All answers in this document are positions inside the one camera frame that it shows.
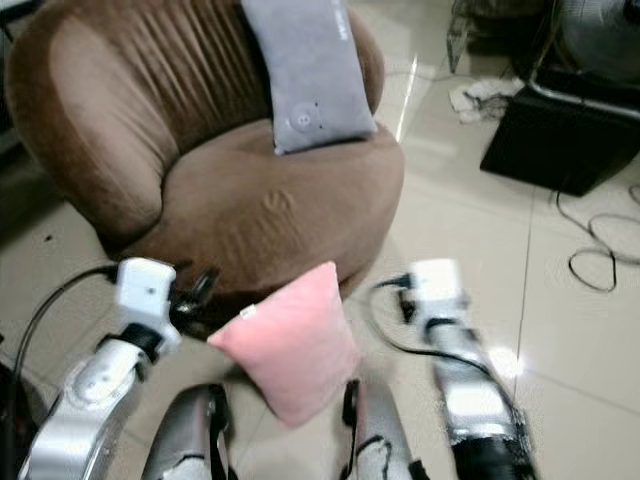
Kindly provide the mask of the grey printed pillow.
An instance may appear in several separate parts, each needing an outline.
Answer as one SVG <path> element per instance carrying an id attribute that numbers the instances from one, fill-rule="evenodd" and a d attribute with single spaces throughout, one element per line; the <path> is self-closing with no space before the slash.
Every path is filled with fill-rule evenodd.
<path id="1" fill-rule="evenodd" d="M 242 0 L 268 69 L 278 155 L 378 131 L 344 0 Z"/>

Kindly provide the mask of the white crumpled cloth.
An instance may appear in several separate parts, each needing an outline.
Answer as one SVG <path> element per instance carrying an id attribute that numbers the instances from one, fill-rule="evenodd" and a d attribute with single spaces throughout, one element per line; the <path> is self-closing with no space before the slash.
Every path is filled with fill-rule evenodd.
<path id="1" fill-rule="evenodd" d="M 508 101 L 524 88 L 520 78 L 479 79 L 449 92 L 454 113 L 463 124 L 499 120 Z"/>

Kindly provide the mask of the black box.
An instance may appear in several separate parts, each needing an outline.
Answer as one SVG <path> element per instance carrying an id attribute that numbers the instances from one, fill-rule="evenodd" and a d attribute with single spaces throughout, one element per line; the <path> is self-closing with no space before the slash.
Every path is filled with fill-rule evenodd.
<path id="1" fill-rule="evenodd" d="M 545 72 L 509 100 L 480 169 L 584 196 L 639 155 L 640 87 Z"/>

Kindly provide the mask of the silver robot leg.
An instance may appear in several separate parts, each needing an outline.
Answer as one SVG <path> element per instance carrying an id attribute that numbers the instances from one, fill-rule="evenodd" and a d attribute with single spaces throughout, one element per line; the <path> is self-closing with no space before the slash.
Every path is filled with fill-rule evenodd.
<path id="1" fill-rule="evenodd" d="M 384 381 L 349 380 L 342 417 L 351 428 L 352 442 L 340 480 L 413 480 L 413 454 Z"/>
<path id="2" fill-rule="evenodd" d="M 229 422 L 223 385 L 184 389 L 157 428 L 141 480 L 238 480 L 229 461 Z"/>

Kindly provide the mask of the black bag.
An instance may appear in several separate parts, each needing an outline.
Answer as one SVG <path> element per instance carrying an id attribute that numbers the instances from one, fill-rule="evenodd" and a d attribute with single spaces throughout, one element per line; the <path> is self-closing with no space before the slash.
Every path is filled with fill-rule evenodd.
<path id="1" fill-rule="evenodd" d="M 1 364 L 1 449 L 0 480 L 18 480 L 20 467 L 26 461 L 24 447 L 24 408 L 27 407 L 26 393 L 23 392 L 19 376 L 12 369 Z"/>

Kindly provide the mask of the grey floor fan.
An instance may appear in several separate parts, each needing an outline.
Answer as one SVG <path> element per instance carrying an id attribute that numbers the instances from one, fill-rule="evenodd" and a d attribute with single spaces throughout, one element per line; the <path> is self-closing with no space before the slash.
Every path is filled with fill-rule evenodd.
<path id="1" fill-rule="evenodd" d="M 586 73 L 640 84 L 640 0 L 561 0 L 559 26 Z"/>

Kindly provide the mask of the silver left robot leg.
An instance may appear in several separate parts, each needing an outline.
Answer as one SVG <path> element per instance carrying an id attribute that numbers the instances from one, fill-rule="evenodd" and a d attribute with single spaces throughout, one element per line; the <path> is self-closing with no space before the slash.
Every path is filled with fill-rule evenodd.
<path id="1" fill-rule="evenodd" d="M 184 389 L 157 428 L 141 480 L 238 480 L 229 461 L 229 422 L 223 385 Z"/>

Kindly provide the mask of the pink pillow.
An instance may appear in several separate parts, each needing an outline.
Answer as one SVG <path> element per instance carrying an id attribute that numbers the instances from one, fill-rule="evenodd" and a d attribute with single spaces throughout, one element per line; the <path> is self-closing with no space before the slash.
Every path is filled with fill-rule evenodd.
<path id="1" fill-rule="evenodd" d="M 207 343 L 247 372 L 287 428 L 300 428 L 325 410 L 361 360 L 334 262 L 242 308 Z"/>

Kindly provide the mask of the brown round sofa chair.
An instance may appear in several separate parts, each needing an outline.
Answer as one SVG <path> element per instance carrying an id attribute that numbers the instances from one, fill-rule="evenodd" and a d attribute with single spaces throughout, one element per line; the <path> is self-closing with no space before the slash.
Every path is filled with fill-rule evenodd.
<path id="1" fill-rule="evenodd" d="M 406 156 L 370 140 L 279 156 L 244 0 L 47 0 L 6 60 L 20 140 L 110 259 L 187 262 L 259 300 L 333 262 L 375 264 Z"/>

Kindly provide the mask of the silver right robot leg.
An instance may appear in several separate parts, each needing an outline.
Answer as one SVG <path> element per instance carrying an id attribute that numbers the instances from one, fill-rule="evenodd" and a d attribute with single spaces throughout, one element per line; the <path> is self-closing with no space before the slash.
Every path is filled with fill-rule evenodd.
<path id="1" fill-rule="evenodd" d="M 352 442 L 340 480 L 413 480 L 413 454 L 384 381 L 349 380 L 342 417 L 351 428 Z"/>

